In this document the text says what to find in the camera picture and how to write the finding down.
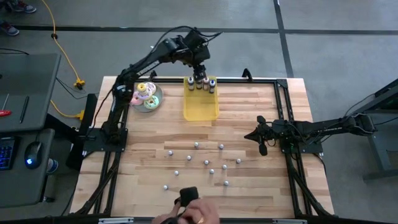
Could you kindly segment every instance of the yellow cable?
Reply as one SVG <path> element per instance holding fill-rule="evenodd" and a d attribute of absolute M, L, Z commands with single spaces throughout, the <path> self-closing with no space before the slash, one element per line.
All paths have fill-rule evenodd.
<path fill-rule="evenodd" d="M 50 100 L 50 102 L 51 102 L 51 104 L 54 106 L 55 110 L 56 110 L 58 113 L 60 113 L 60 115 L 66 117 L 66 118 L 77 118 L 77 115 L 67 115 L 67 114 L 62 113 L 62 112 L 57 108 L 57 106 L 55 106 L 55 103 L 54 103 L 52 100 Z"/>
<path fill-rule="evenodd" d="M 47 3 L 46 3 L 44 0 L 42 0 L 42 2 L 44 3 L 45 7 L 49 10 L 49 13 L 50 13 L 50 16 L 51 16 L 51 20 L 52 20 L 53 33 L 55 34 L 55 20 L 54 20 L 54 16 L 53 16 L 53 14 L 52 14 L 52 11 L 51 11 L 49 5 L 47 5 Z M 53 39 L 54 39 L 55 43 L 58 45 L 58 47 L 60 48 L 60 50 L 62 51 L 62 53 L 64 54 L 65 58 L 67 58 L 67 61 L 68 61 L 69 65 L 71 66 L 73 72 L 75 72 L 75 75 L 76 75 L 76 78 L 77 78 L 77 82 L 80 82 L 81 79 L 80 79 L 79 75 L 77 74 L 75 67 L 74 67 L 74 66 L 72 65 L 72 63 L 70 62 L 67 53 L 63 50 L 63 48 L 62 48 L 61 45 L 58 43 L 58 41 L 56 40 L 56 38 L 53 37 Z"/>

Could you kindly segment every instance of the keyboard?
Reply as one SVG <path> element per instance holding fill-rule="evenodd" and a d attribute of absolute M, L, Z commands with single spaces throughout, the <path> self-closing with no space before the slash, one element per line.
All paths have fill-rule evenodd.
<path fill-rule="evenodd" d="M 0 138 L 0 170 L 9 170 L 12 168 L 15 155 L 17 154 L 17 137 Z"/>

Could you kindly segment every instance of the yellow extension cord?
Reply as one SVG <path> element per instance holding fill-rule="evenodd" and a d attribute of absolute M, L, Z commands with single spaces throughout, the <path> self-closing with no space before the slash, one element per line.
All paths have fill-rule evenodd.
<path fill-rule="evenodd" d="M 51 11 L 50 7 L 47 5 L 47 3 L 46 3 L 44 0 L 42 0 L 42 2 L 43 2 L 43 4 L 45 5 L 45 7 L 49 10 L 49 13 L 50 13 L 50 16 L 51 16 L 51 20 L 52 20 L 53 33 L 55 34 L 55 31 L 56 31 L 56 28 L 55 28 L 55 20 L 54 20 L 54 16 L 53 16 L 53 14 L 52 14 L 52 11 Z M 64 56 L 65 56 L 65 58 L 67 59 L 67 61 L 68 61 L 69 65 L 70 65 L 70 67 L 72 68 L 73 72 L 74 72 L 75 75 L 76 75 L 76 83 L 75 83 L 75 86 L 76 86 L 77 83 L 79 83 L 79 84 L 81 84 L 81 85 L 84 85 L 84 84 L 85 84 L 85 81 L 80 79 L 79 75 L 78 75 L 77 72 L 76 72 L 75 67 L 74 67 L 74 66 L 72 65 L 72 63 L 70 62 L 67 53 L 66 53 L 66 52 L 64 51 L 64 49 L 61 47 L 61 45 L 58 43 L 58 41 L 57 41 L 57 39 L 56 39 L 55 37 L 53 37 L 53 40 L 55 41 L 55 43 L 57 44 L 57 46 L 59 47 L 59 49 L 62 51 L 62 53 L 64 54 Z M 83 119 L 84 110 L 82 110 L 80 113 L 78 113 L 78 114 L 76 114 L 76 115 L 67 115 L 67 114 L 62 113 L 62 112 L 57 108 L 57 106 L 55 105 L 54 101 L 50 100 L 50 102 L 51 102 L 51 104 L 54 106 L 55 110 L 56 110 L 58 113 L 60 113 L 60 115 L 66 117 L 66 118 L 78 118 L 78 119 L 80 119 L 80 121 Z"/>

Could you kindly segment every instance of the black floor stripe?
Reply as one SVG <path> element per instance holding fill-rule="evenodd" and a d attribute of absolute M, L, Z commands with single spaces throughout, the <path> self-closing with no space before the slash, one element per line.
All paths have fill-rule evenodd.
<path fill-rule="evenodd" d="M 278 23 L 278 28 L 279 30 L 284 30 L 285 27 L 282 19 L 282 14 L 280 12 L 278 0 L 274 0 L 274 7 L 275 7 L 276 21 Z M 282 45 L 282 55 L 284 57 L 287 78 L 293 78 L 294 77 L 293 67 L 292 67 L 292 62 L 290 61 L 289 48 L 287 47 L 285 32 L 279 32 L 279 37 L 280 37 L 280 44 Z"/>
<path fill-rule="evenodd" d="M 315 35 L 398 35 L 398 30 L 310 30 L 286 29 L 286 34 L 315 34 Z"/>
<path fill-rule="evenodd" d="M 51 31 L 52 26 L 15 25 L 20 30 Z M 90 27 L 57 26 L 57 31 L 82 32 L 166 32 L 172 27 Z M 262 29 L 262 28 L 198 28 L 202 32 L 225 32 L 245 34 L 314 34 L 314 35 L 398 35 L 398 30 L 318 30 L 318 29 Z M 186 29 L 173 32 L 187 32 Z"/>
<path fill-rule="evenodd" d="M 52 26 L 26 26 L 15 25 L 19 30 L 53 30 Z M 166 32 L 172 27 L 87 27 L 87 26 L 57 26 L 57 31 L 82 31 L 82 32 Z M 279 29 L 255 28 L 198 28 L 200 32 L 225 32 L 245 34 L 277 34 Z M 189 32 L 188 29 L 179 29 L 173 32 Z"/>

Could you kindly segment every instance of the donut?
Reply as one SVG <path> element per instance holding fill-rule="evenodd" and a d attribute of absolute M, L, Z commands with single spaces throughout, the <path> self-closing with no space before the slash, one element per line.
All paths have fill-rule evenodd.
<path fill-rule="evenodd" d="M 140 100 L 148 100 L 152 96 L 152 91 L 148 88 L 146 83 L 140 83 L 137 85 L 138 95 Z"/>
<path fill-rule="evenodd" d="M 138 95 L 139 95 L 139 93 L 137 91 L 135 91 L 132 94 L 132 99 L 131 99 L 130 104 L 132 104 L 132 105 L 141 105 L 144 102 L 138 97 Z"/>
<path fill-rule="evenodd" d="M 153 110 L 159 106 L 159 99 L 156 96 L 152 96 L 150 99 L 144 101 L 145 108 Z"/>
<path fill-rule="evenodd" d="M 154 83 L 151 83 L 151 82 L 147 82 L 146 85 L 147 85 L 147 88 L 152 92 L 152 94 L 155 94 L 156 85 Z"/>
<path fill-rule="evenodd" d="M 145 83 L 140 83 L 137 85 L 137 90 L 140 93 L 145 92 L 147 90 L 147 85 L 145 85 Z"/>

